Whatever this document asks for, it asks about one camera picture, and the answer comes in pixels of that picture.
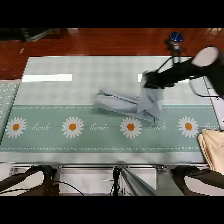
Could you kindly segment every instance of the gray cloth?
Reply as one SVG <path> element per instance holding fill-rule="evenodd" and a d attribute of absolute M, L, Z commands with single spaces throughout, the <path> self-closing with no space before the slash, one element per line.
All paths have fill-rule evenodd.
<path fill-rule="evenodd" d="M 139 119 L 155 122 L 162 110 L 163 89 L 144 88 L 145 78 L 141 81 L 140 97 L 130 96 L 109 89 L 100 89 L 95 106 Z"/>

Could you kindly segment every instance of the daisy print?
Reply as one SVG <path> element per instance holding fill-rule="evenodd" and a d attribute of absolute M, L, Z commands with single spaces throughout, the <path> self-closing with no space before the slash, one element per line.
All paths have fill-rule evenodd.
<path fill-rule="evenodd" d="M 22 117 L 14 117 L 8 122 L 5 129 L 8 138 L 17 138 L 23 134 L 27 128 L 26 121 Z"/>
<path fill-rule="evenodd" d="M 65 122 L 63 122 L 63 135 L 65 135 L 66 138 L 75 138 L 82 134 L 83 127 L 84 124 L 81 119 L 79 119 L 78 117 L 69 117 Z"/>
<path fill-rule="evenodd" d="M 120 131 L 123 132 L 123 135 L 125 135 L 126 138 L 130 139 L 139 136 L 142 130 L 140 121 L 131 117 L 126 117 L 125 119 L 123 119 L 120 127 Z"/>
<path fill-rule="evenodd" d="M 194 118 L 182 117 L 179 119 L 177 127 L 185 137 L 194 138 L 198 134 L 198 124 Z"/>

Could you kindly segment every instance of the wooden floor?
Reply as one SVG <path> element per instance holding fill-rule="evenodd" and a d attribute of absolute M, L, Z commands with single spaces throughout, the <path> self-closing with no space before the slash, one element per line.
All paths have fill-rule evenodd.
<path fill-rule="evenodd" d="M 0 42 L 0 79 L 17 79 L 28 57 L 64 55 L 169 55 L 164 40 L 173 31 L 182 32 L 187 49 L 194 56 L 201 48 L 216 45 L 224 51 L 224 35 L 210 28 L 70 28 L 60 35 L 31 43 Z"/>

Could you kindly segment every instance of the beige cloth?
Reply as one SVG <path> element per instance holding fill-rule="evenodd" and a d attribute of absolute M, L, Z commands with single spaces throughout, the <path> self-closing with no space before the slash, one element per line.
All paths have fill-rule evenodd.
<path fill-rule="evenodd" d="M 198 140 L 210 169 L 224 174 L 224 132 L 202 130 Z"/>

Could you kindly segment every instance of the folded cloth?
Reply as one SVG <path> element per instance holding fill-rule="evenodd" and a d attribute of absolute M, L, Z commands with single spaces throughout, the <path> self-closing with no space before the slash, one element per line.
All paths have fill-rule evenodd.
<path fill-rule="evenodd" d="M 140 97 L 130 96 L 109 89 L 100 89 L 95 106 L 154 122 L 162 111 L 163 89 L 144 88 L 145 77 L 141 81 Z"/>
<path fill-rule="evenodd" d="M 224 174 L 224 132 L 202 130 L 198 140 L 210 169 Z"/>

